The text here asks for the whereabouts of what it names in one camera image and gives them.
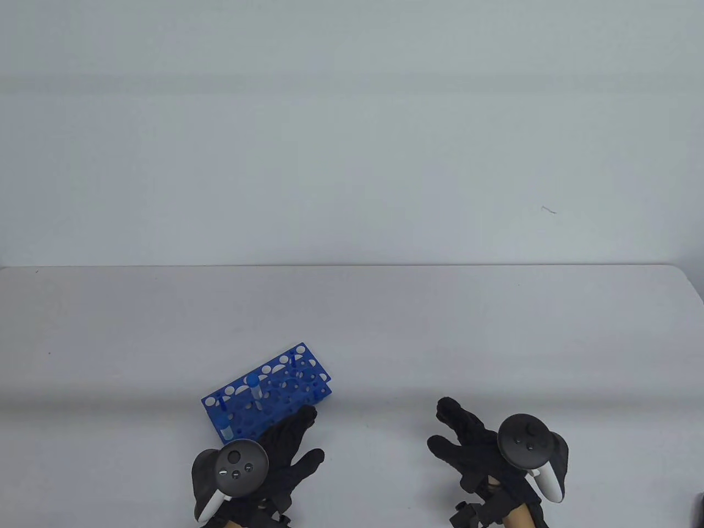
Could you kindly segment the person's left hand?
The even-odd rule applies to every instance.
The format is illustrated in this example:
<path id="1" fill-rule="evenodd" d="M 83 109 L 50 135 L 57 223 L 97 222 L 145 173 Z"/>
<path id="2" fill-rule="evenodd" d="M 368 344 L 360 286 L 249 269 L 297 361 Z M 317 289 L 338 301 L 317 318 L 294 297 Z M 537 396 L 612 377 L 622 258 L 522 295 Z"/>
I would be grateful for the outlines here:
<path id="1" fill-rule="evenodd" d="M 232 499 L 231 520 L 240 526 L 264 526 L 275 515 L 284 515 L 292 494 L 325 460 L 325 451 L 314 448 L 295 461 L 304 435 L 317 419 L 317 409 L 302 406 L 296 413 L 270 427 L 257 442 L 266 451 L 269 470 L 264 483 L 244 498 Z"/>

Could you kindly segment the person's right hand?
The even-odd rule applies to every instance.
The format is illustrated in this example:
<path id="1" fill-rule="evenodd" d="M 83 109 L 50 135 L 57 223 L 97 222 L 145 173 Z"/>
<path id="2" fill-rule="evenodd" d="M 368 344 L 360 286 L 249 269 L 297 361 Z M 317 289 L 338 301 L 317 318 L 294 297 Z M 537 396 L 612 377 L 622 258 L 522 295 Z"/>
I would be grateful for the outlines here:
<path id="1" fill-rule="evenodd" d="M 437 402 L 437 420 L 447 425 L 457 443 L 433 435 L 427 440 L 430 452 L 455 468 L 461 475 L 460 486 L 467 493 L 490 500 L 505 491 L 514 507 L 541 504 L 541 499 L 526 480 L 525 472 L 510 465 L 500 453 L 497 433 L 486 429 L 482 420 L 450 397 Z"/>

